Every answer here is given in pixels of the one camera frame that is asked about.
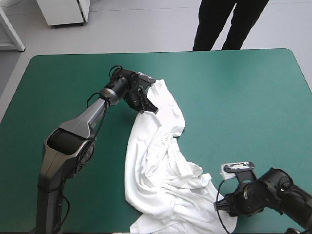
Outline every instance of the person's leg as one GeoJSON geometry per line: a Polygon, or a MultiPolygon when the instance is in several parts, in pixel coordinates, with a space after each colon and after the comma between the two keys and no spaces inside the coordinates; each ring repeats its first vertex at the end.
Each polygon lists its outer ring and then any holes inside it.
{"type": "Polygon", "coordinates": [[[222,50],[239,50],[269,0],[238,0],[222,50]]]}
{"type": "Polygon", "coordinates": [[[193,51],[211,50],[229,17],[234,0],[202,0],[193,51]]]}

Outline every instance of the green table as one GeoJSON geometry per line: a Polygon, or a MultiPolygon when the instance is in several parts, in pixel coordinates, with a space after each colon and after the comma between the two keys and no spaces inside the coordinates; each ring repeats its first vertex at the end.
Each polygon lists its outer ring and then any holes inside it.
{"type": "MultiPolygon", "coordinates": [[[[282,168],[312,192],[312,95],[289,50],[36,56],[0,124],[1,232],[34,227],[42,142],[84,110],[115,64],[165,79],[186,121],[181,151],[211,173],[215,186],[222,163],[252,161],[258,176],[282,168]]],[[[67,181],[71,210],[64,232],[126,232],[140,216],[124,198],[135,117],[124,101],[109,109],[93,159],[67,181]]],[[[227,182],[222,193],[235,186],[227,182]]],[[[235,232],[281,233],[287,227],[299,228],[266,209],[240,217],[235,232]]]]}

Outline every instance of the black pants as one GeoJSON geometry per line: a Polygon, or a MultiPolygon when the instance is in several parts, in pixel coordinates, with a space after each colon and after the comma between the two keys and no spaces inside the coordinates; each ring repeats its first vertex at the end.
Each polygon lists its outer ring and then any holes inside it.
{"type": "Polygon", "coordinates": [[[193,51],[211,50],[235,3],[222,50],[239,50],[269,0],[202,0],[193,51]]]}

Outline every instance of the black cable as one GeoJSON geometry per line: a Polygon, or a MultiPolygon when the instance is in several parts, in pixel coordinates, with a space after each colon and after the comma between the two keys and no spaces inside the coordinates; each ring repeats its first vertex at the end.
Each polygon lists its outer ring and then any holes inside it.
{"type": "Polygon", "coordinates": [[[65,195],[63,194],[63,189],[64,189],[64,184],[65,184],[65,181],[66,180],[63,180],[63,182],[61,183],[61,186],[59,187],[56,187],[54,189],[51,189],[51,190],[45,190],[43,187],[39,186],[38,185],[38,188],[43,191],[44,193],[52,193],[52,192],[55,192],[55,191],[58,191],[60,196],[66,201],[67,203],[67,212],[66,212],[66,215],[65,217],[63,218],[62,222],[60,223],[60,227],[63,225],[63,223],[65,222],[68,214],[69,214],[69,210],[70,210],[70,204],[69,204],[69,200],[67,199],[67,197],[65,197],[65,195]]]}
{"type": "MultiPolygon", "coordinates": [[[[104,122],[104,118],[105,118],[107,109],[108,109],[108,101],[105,101],[105,103],[104,103],[104,112],[103,112],[103,115],[102,115],[102,118],[101,118],[101,122],[99,123],[99,125],[98,125],[98,127],[97,127],[97,131],[96,131],[96,133],[94,134],[94,136],[93,136],[92,138],[90,138],[90,142],[89,142],[90,146],[91,146],[91,144],[95,141],[95,139],[96,139],[96,137],[97,137],[97,135],[98,135],[98,133],[99,133],[99,131],[100,131],[100,128],[101,128],[101,126],[102,126],[102,124],[103,124],[103,122],[104,122]]],[[[87,150],[89,149],[89,147],[86,147],[86,148],[84,149],[84,151],[81,153],[81,157],[80,157],[80,159],[79,159],[78,165],[81,165],[81,161],[83,160],[83,156],[84,156],[84,154],[87,152],[87,150]]],[[[92,158],[92,156],[93,156],[93,154],[90,156],[90,158],[89,158],[87,161],[84,162],[84,164],[87,163],[87,162],[92,158]]]]}
{"type": "Polygon", "coordinates": [[[69,204],[69,200],[67,199],[67,197],[65,197],[65,195],[63,194],[63,191],[61,192],[61,190],[59,190],[59,194],[61,195],[61,197],[67,202],[67,212],[66,215],[64,217],[64,219],[62,220],[62,222],[60,223],[60,227],[63,225],[63,223],[65,222],[68,214],[69,214],[69,210],[70,210],[70,204],[69,204]]]}
{"type": "Polygon", "coordinates": [[[108,72],[109,80],[112,79],[111,71],[112,71],[114,68],[117,68],[117,67],[119,67],[121,70],[123,69],[121,65],[112,66],[112,68],[111,68],[111,69],[109,70],[109,72],[108,72]]]}
{"type": "Polygon", "coordinates": [[[219,194],[220,194],[220,189],[221,189],[221,185],[225,182],[225,180],[223,180],[220,185],[219,185],[219,188],[218,188],[218,193],[216,194],[216,201],[215,201],[215,209],[216,209],[216,213],[218,214],[218,217],[219,217],[219,220],[220,220],[220,223],[223,227],[223,229],[226,231],[227,234],[231,234],[227,229],[226,227],[224,226],[224,223],[222,222],[222,219],[221,219],[221,216],[220,216],[220,213],[219,213],[219,208],[218,208],[218,197],[219,197],[219,194]]]}
{"type": "Polygon", "coordinates": [[[87,107],[89,107],[89,101],[91,100],[91,98],[93,98],[93,96],[94,96],[95,94],[100,95],[99,92],[93,93],[93,94],[89,97],[89,99],[87,100],[87,107]]]}

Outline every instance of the white cabinet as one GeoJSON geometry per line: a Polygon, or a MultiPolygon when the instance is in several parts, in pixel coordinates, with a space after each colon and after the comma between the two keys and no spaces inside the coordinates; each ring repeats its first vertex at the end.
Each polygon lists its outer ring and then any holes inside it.
{"type": "Polygon", "coordinates": [[[37,0],[48,25],[88,21],[90,0],[37,0]]]}

